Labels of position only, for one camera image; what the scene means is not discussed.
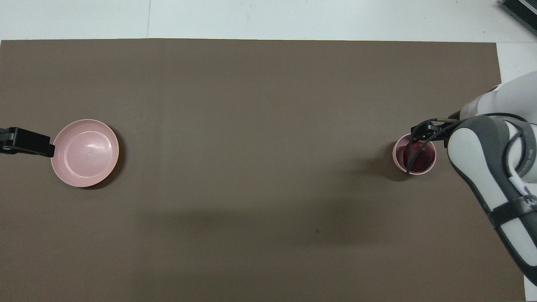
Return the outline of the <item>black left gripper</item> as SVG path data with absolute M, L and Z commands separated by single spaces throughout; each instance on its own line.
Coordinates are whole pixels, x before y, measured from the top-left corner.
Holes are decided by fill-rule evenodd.
M 55 145 L 50 136 L 23 128 L 0 129 L 0 154 L 18 153 L 54 157 Z

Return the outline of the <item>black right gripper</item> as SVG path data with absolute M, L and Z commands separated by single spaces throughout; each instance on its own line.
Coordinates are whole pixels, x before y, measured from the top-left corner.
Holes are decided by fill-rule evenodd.
M 457 111 L 442 121 L 438 120 L 440 124 L 437 126 L 435 126 L 436 120 L 423 121 L 411 128 L 411 134 L 420 134 L 420 142 L 423 144 L 446 140 L 454 128 L 460 124 L 460 114 L 461 111 Z

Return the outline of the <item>red apple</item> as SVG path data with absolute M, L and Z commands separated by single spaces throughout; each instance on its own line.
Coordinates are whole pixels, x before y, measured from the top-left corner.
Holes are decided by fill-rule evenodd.
M 405 167 L 405 169 L 409 168 L 409 164 L 415 155 L 417 156 L 410 167 L 410 172 L 412 173 L 425 172 L 428 170 L 428 168 L 430 168 L 435 160 L 435 150 L 431 149 L 429 144 L 423 144 L 420 141 L 416 143 L 409 143 L 403 147 L 402 153 L 402 165 Z

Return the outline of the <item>pink bowl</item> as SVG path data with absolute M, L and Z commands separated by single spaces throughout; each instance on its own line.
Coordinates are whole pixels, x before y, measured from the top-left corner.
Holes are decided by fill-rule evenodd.
M 405 147 L 406 145 L 410 143 L 410 138 L 411 138 L 410 133 L 404 136 L 401 136 L 401 138 L 399 138 L 399 140 L 395 143 L 393 147 L 393 151 L 392 151 L 392 158 L 393 158 L 395 165 L 397 166 L 397 168 L 399 168 L 399 170 L 405 173 L 407 173 L 407 169 L 405 169 L 405 167 L 402 165 L 403 164 L 402 153 L 403 153 L 403 147 Z M 422 173 L 408 172 L 408 174 L 412 174 L 414 176 L 426 174 L 434 167 L 436 160 L 437 160 L 437 150 L 435 148 L 435 145 L 433 145 L 433 143 L 428 143 L 428 144 L 431 146 L 431 149 L 435 150 L 435 160 L 433 161 L 432 165 L 425 172 L 422 172 Z

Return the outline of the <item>pink plate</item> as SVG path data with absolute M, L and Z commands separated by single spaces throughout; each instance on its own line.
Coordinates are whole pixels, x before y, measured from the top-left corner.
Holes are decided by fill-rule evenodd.
M 72 187 L 92 187 L 115 169 L 120 144 L 115 132 L 103 122 L 81 119 L 65 126 L 56 136 L 52 170 Z

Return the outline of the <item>dark ribbed device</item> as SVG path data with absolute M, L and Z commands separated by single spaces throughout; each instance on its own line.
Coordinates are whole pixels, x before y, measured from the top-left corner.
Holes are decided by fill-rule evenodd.
M 499 0 L 500 6 L 537 36 L 537 0 Z

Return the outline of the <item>brown table mat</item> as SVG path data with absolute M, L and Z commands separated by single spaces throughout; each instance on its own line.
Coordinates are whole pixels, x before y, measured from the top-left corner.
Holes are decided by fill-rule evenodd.
M 0 128 L 96 119 L 120 159 L 0 154 L 0 302 L 524 300 L 443 144 L 391 155 L 500 81 L 492 43 L 4 40 Z

